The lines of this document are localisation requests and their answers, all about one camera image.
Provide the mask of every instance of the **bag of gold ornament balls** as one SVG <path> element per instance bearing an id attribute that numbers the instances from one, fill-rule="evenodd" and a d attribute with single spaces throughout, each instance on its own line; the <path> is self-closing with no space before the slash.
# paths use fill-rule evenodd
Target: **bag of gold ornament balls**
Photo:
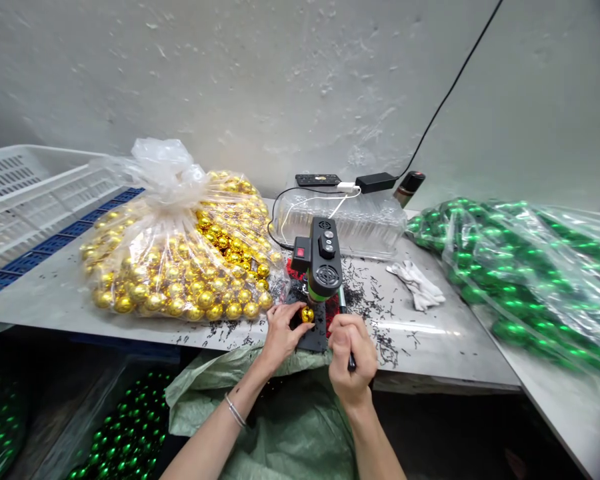
<path id="1" fill-rule="evenodd" d="M 82 245 L 94 304 L 188 321 L 255 320 L 286 296 L 269 211 L 244 175 L 205 173 L 178 140 L 138 139 L 96 160 L 143 194 L 104 214 Z"/>

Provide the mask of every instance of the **power adapter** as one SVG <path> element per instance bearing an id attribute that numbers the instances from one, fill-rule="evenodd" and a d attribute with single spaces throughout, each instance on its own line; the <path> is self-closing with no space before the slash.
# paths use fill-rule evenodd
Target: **power adapter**
<path id="1" fill-rule="evenodd" d="M 355 180 L 355 184 L 360 187 L 361 193 L 373 193 L 393 188 L 396 180 L 398 180 L 398 177 L 394 177 L 387 172 L 382 172 L 358 177 Z"/>

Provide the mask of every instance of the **black device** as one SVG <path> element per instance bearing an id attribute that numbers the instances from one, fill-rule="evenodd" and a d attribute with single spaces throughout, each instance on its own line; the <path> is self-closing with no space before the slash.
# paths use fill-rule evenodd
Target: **black device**
<path id="1" fill-rule="evenodd" d="M 334 219 L 314 217 L 309 237 L 296 237 L 291 268 L 305 275 L 307 304 L 313 309 L 317 326 L 304 334 L 298 342 L 298 348 L 323 352 L 327 349 L 325 302 L 342 285 L 340 245 Z M 288 298 L 287 302 L 297 300 Z"/>
<path id="2" fill-rule="evenodd" d="M 394 177 L 387 172 L 382 172 L 358 177 L 355 180 L 355 184 L 360 187 L 361 193 L 373 193 L 393 188 L 396 180 L 398 180 L 398 177 Z"/>
<path id="3" fill-rule="evenodd" d="M 295 176 L 298 187 L 337 187 L 340 177 L 332 173 L 309 173 Z"/>

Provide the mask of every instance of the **spray can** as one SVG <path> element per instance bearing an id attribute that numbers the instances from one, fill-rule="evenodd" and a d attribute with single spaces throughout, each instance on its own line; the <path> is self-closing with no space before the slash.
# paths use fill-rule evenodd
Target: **spray can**
<path id="1" fill-rule="evenodd" d="M 400 206 L 405 208 L 411 200 L 412 196 L 420 187 L 420 184 L 424 182 L 426 176 L 422 172 L 410 171 L 404 180 L 398 185 L 393 196 L 398 200 Z"/>

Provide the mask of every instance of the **white glove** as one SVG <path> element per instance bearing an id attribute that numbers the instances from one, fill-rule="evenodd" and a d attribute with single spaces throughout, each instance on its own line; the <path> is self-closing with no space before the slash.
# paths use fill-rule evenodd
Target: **white glove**
<path id="1" fill-rule="evenodd" d="M 426 311 L 427 308 L 444 302 L 442 290 L 432 284 L 412 261 L 405 260 L 404 265 L 394 263 L 387 267 L 387 271 L 397 275 L 411 290 L 413 306 L 416 310 Z"/>

